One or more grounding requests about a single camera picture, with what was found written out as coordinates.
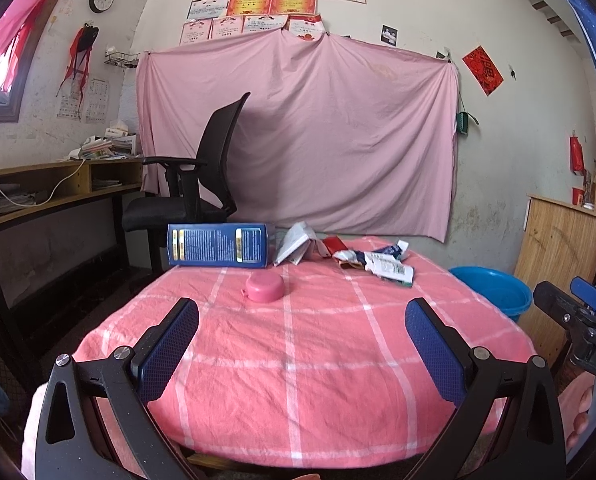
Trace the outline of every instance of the window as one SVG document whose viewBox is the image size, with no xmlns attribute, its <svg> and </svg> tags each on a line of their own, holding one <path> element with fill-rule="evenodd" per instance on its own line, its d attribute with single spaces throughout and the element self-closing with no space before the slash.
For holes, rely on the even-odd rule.
<svg viewBox="0 0 596 480">
<path fill-rule="evenodd" d="M 0 123 L 17 123 L 27 74 L 54 7 L 59 0 L 41 0 L 0 56 Z"/>
</svg>

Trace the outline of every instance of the blue gripper pad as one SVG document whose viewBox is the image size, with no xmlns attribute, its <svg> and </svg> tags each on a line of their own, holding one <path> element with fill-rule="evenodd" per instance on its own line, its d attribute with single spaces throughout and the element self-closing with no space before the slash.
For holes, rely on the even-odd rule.
<svg viewBox="0 0 596 480">
<path fill-rule="evenodd" d="M 198 307 L 192 300 L 170 322 L 138 370 L 138 396 L 143 404 L 159 399 L 191 339 L 198 330 Z"/>
<path fill-rule="evenodd" d="M 571 280 L 571 293 L 596 311 L 596 288 L 579 276 Z"/>
<path fill-rule="evenodd" d="M 405 326 L 438 392 L 459 407 L 466 397 L 464 369 L 415 300 L 407 305 Z"/>
</svg>

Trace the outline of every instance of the blue plastic tub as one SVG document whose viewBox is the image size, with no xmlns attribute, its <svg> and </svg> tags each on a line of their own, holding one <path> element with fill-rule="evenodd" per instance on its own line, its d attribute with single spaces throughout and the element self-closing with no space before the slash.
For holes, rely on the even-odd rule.
<svg viewBox="0 0 596 480">
<path fill-rule="evenodd" d="M 531 306 L 530 288 L 510 274 L 485 267 L 455 267 L 449 272 L 514 321 Z"/>
</svg>

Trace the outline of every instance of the chair seat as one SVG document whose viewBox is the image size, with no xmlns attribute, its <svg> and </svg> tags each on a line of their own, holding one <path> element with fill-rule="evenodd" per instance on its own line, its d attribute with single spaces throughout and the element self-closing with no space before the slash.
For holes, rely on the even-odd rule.
<svg viewBox="0 0 596 480">
<path fill-rule="evenodd" d="M 203 217 L 198 223 L 221 223 L 228 214 L 219 207 L 201 200 Z M 143 229 L 166 229 L 169 224 L 190 223 L 185 212 L 183 197 L 147 196 L 137 198 L 127 206 L 123 213 L 123 229 L 139 231 Z"/>
</svg>

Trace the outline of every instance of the silver bolt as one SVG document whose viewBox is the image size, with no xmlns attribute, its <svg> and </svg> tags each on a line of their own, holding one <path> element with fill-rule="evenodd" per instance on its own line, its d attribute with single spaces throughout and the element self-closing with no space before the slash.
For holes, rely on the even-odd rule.
<svg viewBox="0 0 596 480">
<path fill-rule="evenodd" d="M 539 355 L 534 356 L 531 361 L 533 361 L 533 364 L 535 364 L 538 368 L 544 368 L 546 366 L 546 361 Z"/>
<path fill-rule="evenodd" d="M 65 364 L 68 364 L 70 361 L 70 357 L 69 354 L 60 354 L 57 358 L 56 358 L 56 364 L 58 366 L 64 366 Z"/>
<path fill-rule="evenodd" d="M 118 359 L 118 361 L 122 361 L 129 356 L 131 351 L 132 349 L 130 349 L 128 346 L 119 346 L 114 350 L 114 357 Z"/>
<path fill-rule="evenodd" d="M 486 361 L 491 357 L 489 350 L 481 346 L 473 349 L 473 355 L 476 356 L 476 359 L 480 359 L 481 361 Z"/>
</svg>

